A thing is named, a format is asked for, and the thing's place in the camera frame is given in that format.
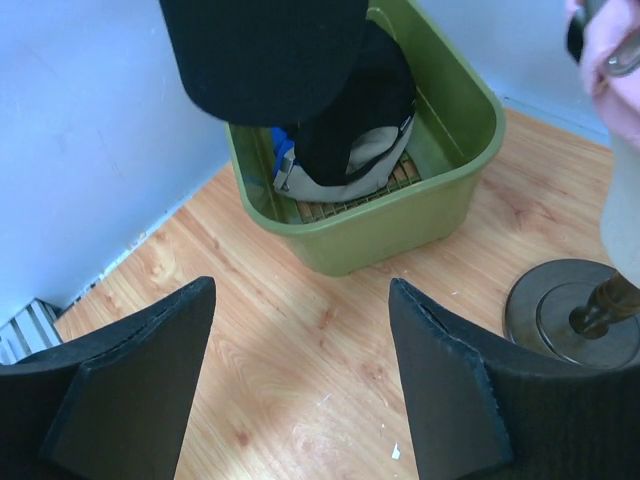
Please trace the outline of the black cap white logo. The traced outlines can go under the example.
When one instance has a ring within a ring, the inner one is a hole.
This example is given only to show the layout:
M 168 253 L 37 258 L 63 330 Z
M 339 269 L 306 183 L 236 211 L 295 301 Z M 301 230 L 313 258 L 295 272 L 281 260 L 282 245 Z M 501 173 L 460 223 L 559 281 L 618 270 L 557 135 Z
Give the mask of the black cap white logo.
M 313 117 L 341 92 L 368 4 L 344 0 L 164 0 L 160 4 L 190 100 L 233 124 Z

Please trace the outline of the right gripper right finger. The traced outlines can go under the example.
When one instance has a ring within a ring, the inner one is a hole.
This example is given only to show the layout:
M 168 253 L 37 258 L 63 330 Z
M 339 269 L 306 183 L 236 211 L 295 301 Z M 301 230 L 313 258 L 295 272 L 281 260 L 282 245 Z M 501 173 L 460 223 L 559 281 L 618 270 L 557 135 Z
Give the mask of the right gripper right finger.
M 388 309 L 422 479 L 635 479 L 639 368 L 532 352 L 408 281 Z

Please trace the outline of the pink baseball cap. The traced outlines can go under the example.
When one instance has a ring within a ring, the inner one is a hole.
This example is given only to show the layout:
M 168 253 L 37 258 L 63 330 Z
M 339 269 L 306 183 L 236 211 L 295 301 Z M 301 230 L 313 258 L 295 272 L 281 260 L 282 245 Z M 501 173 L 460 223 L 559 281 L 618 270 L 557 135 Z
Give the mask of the pink baseball cap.
M 639 3 L 567 1 L 566 50 L 605 127 L 639 147 Z

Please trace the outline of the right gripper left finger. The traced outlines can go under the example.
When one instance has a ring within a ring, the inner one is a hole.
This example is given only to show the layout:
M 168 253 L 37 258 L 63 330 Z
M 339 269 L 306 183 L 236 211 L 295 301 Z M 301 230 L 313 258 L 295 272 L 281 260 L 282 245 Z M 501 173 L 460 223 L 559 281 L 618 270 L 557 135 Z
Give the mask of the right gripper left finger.
M 2 366 L 2 478 L 174 478 L 215 307 L 215 281 L 201 276 Z

